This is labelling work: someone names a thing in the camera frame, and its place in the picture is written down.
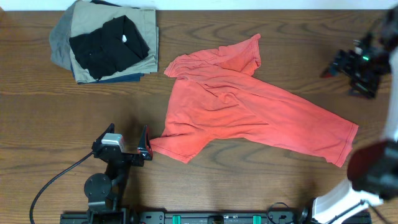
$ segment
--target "black cable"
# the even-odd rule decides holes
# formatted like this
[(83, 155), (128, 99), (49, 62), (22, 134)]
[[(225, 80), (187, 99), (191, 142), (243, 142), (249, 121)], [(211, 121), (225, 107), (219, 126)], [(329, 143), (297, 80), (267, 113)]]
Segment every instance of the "black cable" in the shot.
[(332, 220), (328, 221), (327, 224), (332, 224), (334, 221), (336, 221), (337, 219), (341, 218), (343, 215), (347, 214), (348, 212), (352, 211), (353, 209), (355, 209), (358, 206), (361, 206), (363, 204), (368, 204), (369, 207), (374, 211), (374, 213), (376, 213), (376, 215), (385, 223), (385, 224), (392, 224), (391, 222), (387, 221), (386, 218), (384, 218), (379, 211), (374, 208), (368, 201), (364, 201), (361, 200), (359, 203), (357, 203), (356, 205), (352, 206), (351, 208), (345, 210), (343, 213), (339, 214), (338, 216), (335, 216)]
[(333, 222), (335, 222), (337, 219), (341, 218), (343, 215), (347, 214), (348, 212), (354, 210), (356, 207), (359, 207), (361, 205), (365, 204), (364, 200), (361, 200), (359, 203), (357, 203), (356, 205), (352, 206), (351, 208), (343, 211), (342, 213), (340, 213), (339, 215), (335, 216), (334, 218), (332, 218), (330, 221), (327, 222), (327, 224), (332, 224)]
[(85, 161), (87, 158), (89, 158), (91, 155), (93, 154), (93, 152), (87, 154), (87, 156), (83, 157), (82, 159), (80, 159), (78, 162), (76, 162), (74, 165), (70, 166), (69, 168), (65, 169), (64, 171), (62, 171), (61, 173), (59, 173), (58, 175), (56, 175), (54, 178), (52, 178), (48, 183), (46, 183), (44, 185), (44, 187), (42, 188), (42, 190), (40, 190), (35, 199), (33, 199), (32, 205), (30, 206), (30, 210), (29, 210), (29, 218), (30, 218), (30, 224), (35, 224), (35, 221), (33, 220), (33, 209), (35, 208), (35, 204), (37, 202), (37, 199), (39, 199), (40, 195), (42, 195), (43, 191), (50, 185), (52, 184), (52, 182), (54, 182), (55, 180), (57, 180), (60, 176), (62, 176), (63, 174), (65, 174), (66, 172), (70, 171), (71, 169), (75, 168), (77, 165), (81, 164), (83, 161)]
[(369, 202), (366, 202), (366, 203), (368, 203), (369, 207), (374, 211), (374, 213), (375, 213), (385, 224), (392, 224), (390, 221), (386, 220), (386, 218), (384, 218), (384, 216), (381, 215), (380, 212), (379, 212), (375, 207), (373, 207)]
[(273, 206), (274, 205), (285, 205), (288, 209), (290, 209), (290, 207), (289, 206), (287, 206), (285, 203), (283, 203), (283, 202), (276, 202), (276, 203), (273, 203), (269, 208), (268, 208), (268, 210), (267, 210), (267, 218), (268, 218), (268, 220), (272, 223), (272, 224), (276, 224), (274, 221), (272, 221), (272, 219), (269, 217), (269, 211), (273, 208)]

